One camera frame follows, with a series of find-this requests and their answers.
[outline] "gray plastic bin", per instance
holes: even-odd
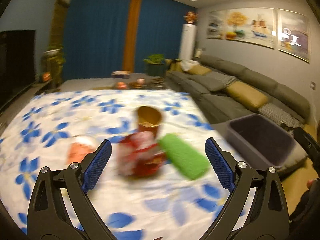
[[[259,170],[280,168],[294,146],[294,139],[285,130],[260,114],[230,121],[227,141],[252,168]]]

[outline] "yellow tree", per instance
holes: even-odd
[[[244,25],[248,18],[241,12],[232,12],[228,18],[228,25],[233,26],[233,31],[237,30],[238,26]]]

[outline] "sofa backrest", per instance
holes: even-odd
[[[218,57],[202,55],[200,63],[228,75],[236,76],[248,85],[267,93],[271,103],[276,104],[299,121],[305,122],[305,120],[308,120],[310,115],[310,103],[291,88],[279,84],[272,78],[248,69],[245,66],[222,60]]]

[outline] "orange curtain strip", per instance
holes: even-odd
[[[131,73],[134,72],[134,54],[136,50],[141,1],[142,0],[131,0],[128,13],[122,70],[130,71]]]

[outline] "blue curtain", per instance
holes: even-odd
[[[173,0],[142,0],[137,32],[135,73],[144,73],[142,61],[150,54],[178,58],[183,16],[196,8]]]
[[[122,69],[130,0],[71,0],[65,22],[63,78],[110,77]]]

